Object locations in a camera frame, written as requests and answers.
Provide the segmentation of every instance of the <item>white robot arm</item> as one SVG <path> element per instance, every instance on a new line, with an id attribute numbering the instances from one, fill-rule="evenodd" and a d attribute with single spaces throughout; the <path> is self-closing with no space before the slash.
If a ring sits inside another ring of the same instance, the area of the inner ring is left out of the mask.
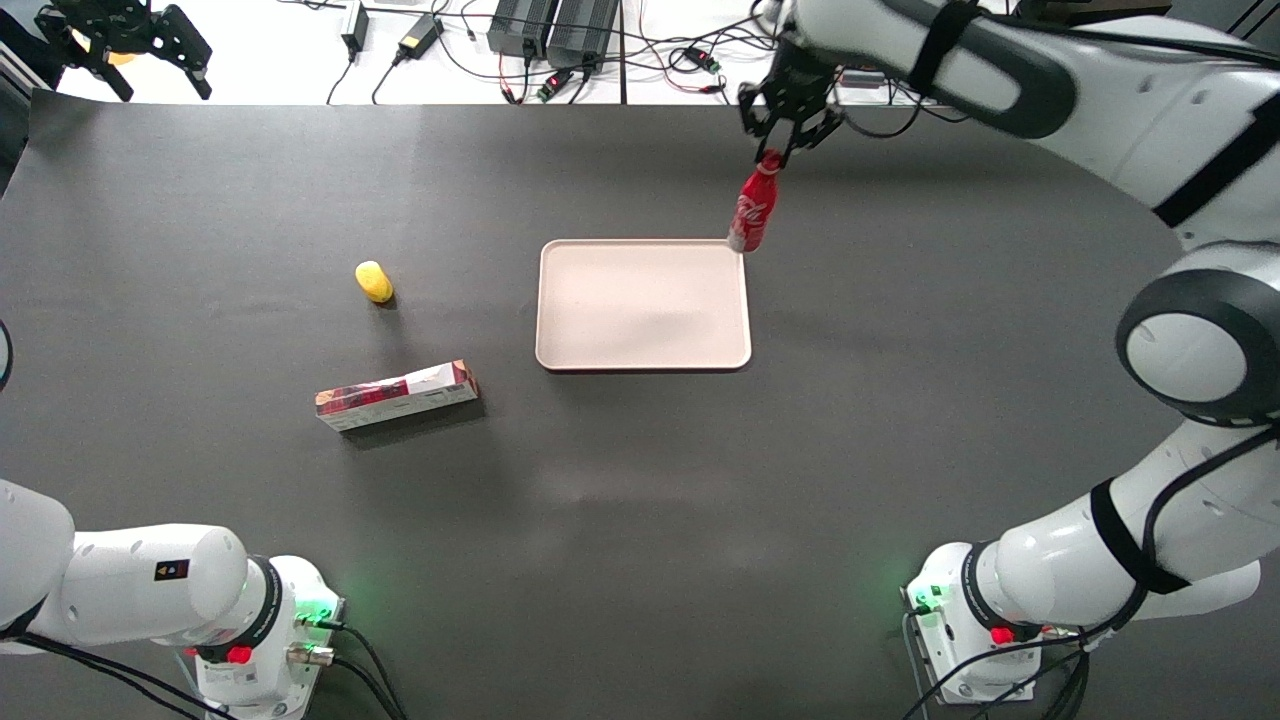
<path id="1" fill-rule="evenodd" d="M 301 557 L 250 556 L 230 530 L 76 532 L 55 500 L 0 480 L 0 653 L 24 638 L 87 647 L 151 639 L 196 657 L 201 698 L 233 717 L 306 712 L 342 600 Z"/>
<path id="2" fill-rule="evenodd" d="M 1068 506 L 995 542 L 940 547 L 904 588 L 943 702 L 988 702 L 1032 678 L 1034 644 L 974 659 L 1043 625 L 1097 637 L 1249 597 L 1257 560 L 1280 546 L 1280 60 L 1165 18 L 1073 33 L 947 0 L 792 0 L 778 27 L 769 76 L 740 92 L 762 151 L 780 120 L 794 127 L 787 154 L 820 142 L 842 117 L 827 100 L 837 65 L 876 65 L 1097 174 L 1188 251 L 1116 333 L 1125 369 L 1188 420 Z"/>

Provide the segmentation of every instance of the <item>black strap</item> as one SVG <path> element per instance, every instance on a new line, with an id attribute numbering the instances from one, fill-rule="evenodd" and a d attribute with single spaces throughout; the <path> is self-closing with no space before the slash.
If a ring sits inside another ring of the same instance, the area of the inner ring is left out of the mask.
<path id="1" fill-rule="evenodd" d="M 31 623 L 36 620 L 36 615 L 40 615 L 40 609 L 45 606 L 46 600 L 49 600 L 49 596 L 40 598 L 40 602 L 37 602 L 35 607 L 14 618 L 13 623 L 9 623 L 8 628 L 0 630 L 0 641 L 12 641 L 27 634 L 27 628 L 29 628 Z"/>
<path id="2" fill-rule="evenodd" d="M 1093 511 L 1093 525 L 1098 528 L 1098 536 L 1102 537 L 1112 557 L 1125 573 L 1129 573 L 1133 582 L 1156 594 L 1169 594 L 1189 587 L 1190 583 L 1143 555 L 1138 541 L 1129 534 L 1129 528 L 1120 519 L 1120 511 L 1111 500 L 1111 480 L 1093 487 L 1089 492 L 1089 506 Z"/>
<path id="3" fill-rule="evenodd" d="M 1025 623 L 1014 623 L 1012 620 L 1006 620 L 1001 618 L 996 609 L 987 603 L 987 598 L 982 597 L 982 592 L 978 589 L 978 560 L 982 559 L 982 552 L 991 546 L 992 541 L 975 542 L 969 548 L 969 555 L 964 556 L 964 562 L 960 564 L 960 589 L 964 592 L 964 600 L 969 605 L 969 611 L 978 620 L 978 624 L 988 630 L 996 628 L 1007 628 L 1014 633 L 1015 642 L 1027 642 L 1036 639 L 1036 635 L 1041 633 L 1039 625 L 1028 625 Z"/>
<path id="4" fill-rule="evenodd" d="M 1249 168 L 1266 158 L 1280 142 L 1280 92 L 1253 109 L 1253 122 L 1235 140 L 1219 151 L 1181 187 L 1174 191 L 1155 213 L 1174 228 L 1201 211 Z"/>
<path id="5" fill-rule="evenodd" d="M 983 9 L 978 6 L 978 0 L 948 3 L 938 10 L 929 26 L 929 33 L 924 36 L 924 45 L 915 58 L 915 67 L 906 76 L 906 82 L 916 92 L 928 95 L 933 92 L 933 79 L 942 67 L 943 58 L 947 56 L 960 42 L 960 36 L 975 18 L 982 15 Z"/>
<path id="6" fill-rule="evenodd" d="M 259 610 L 253 623 L 243 633 L 236 635 L 234 639 L 221 644 L 196 646 L 196 652 L 207 662 L 227 662 L 227 653 L 233 647 L 243 646 L 253 648 L 262 644 L 262 641 L 266 639 L 268 633 L 275 625 L 276 618 L 280 616 L 280 605 L 284 597 L 280 573 L 275 569 L 275 565 L 271 565 L 270 560 L 261 555 L 250 555 L 248 559 L 250 562 L 253 562 L 262 570 L 262 579 L 266 582 L 262 607 Z"/>

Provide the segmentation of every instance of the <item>plastic tray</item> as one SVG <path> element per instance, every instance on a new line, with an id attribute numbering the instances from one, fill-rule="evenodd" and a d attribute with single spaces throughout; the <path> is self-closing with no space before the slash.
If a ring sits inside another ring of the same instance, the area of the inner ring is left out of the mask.
<path id="1" fill-rule="evenodd" d="M 543 247 L 548 370 L 731 370 L 751 357 L 742 255 L 724 240 L 557 240 Z"/>

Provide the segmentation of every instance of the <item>black table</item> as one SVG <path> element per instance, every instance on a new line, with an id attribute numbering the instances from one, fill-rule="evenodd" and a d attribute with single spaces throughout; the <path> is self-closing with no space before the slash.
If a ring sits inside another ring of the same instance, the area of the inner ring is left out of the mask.
<path id="1" fill-rule="evenodd" d="M 41 95 L 33 126 L 0 202 L 0 471 L 82 529 L 214 523 L 305 555 L 415 720 L 893 720 L 924 555 L 1178 424 L 1112 348 L 1174 240 L 972 123 L 797 156 L 749 260 L 751 363 L 652 375 L 538 366 L 538 254 L 723 234 L 753 152 L 732 110 Z M 396 310 L 351 277 L 370 258 Z M 319 389 L 456 357 L 483 405 L 352 438 L 311 416 Z M 1271 578 L 1132 625 L 1082 717 L 1271 715 Z M 108 652 L 178 678 L 163 648 Z M 168 717 L 59 659 L 0 666 L 6 717 Z M 374 715 L 321 680 L 312 717 Z"/>

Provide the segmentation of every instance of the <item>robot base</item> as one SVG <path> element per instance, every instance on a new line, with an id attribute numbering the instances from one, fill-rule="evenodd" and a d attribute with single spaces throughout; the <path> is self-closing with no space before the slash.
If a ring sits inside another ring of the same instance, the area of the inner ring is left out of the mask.
<path id="1" fill-rule="evenodd" d="M 927 615 L 914 618 L 916 644 L 929 679 L 937 683 L 970 657 L 996 650 L 991 630 L 982 626 L 969 610 L 960 587 L 960 565 L 969 555 L 969 543 L 945 544 L 924 561 L 920 574 L 902 589 L 913 610 L 922 605 Z M 1010 687 L 1030 678 L 1039 669 L 1039 648 L 1014 651 L 966 666 L 942 685 L 938 693 L 946 705 L 977 705 L 996 700 Z M 1034 696 L 1036 683 L 1029 683 L 1009 701 L 1027 701 Z"/>
<path id="2" fill-rule="evenodd" d="M 271 559 L 283 585 L 275 625 L 253 660 L 244 665 L 196 662 L 201 696 L 241 720 L 301 720 L 311 703 L 320 667 L 293 664 L 294 646 L 329 646 L 332 630 L 302 625 L 300 616 L 340 620 L 343 600 L 325 584 L 311 562 L 293 556 Z M 214 716 L 206 714 L 206 720 Z"/>

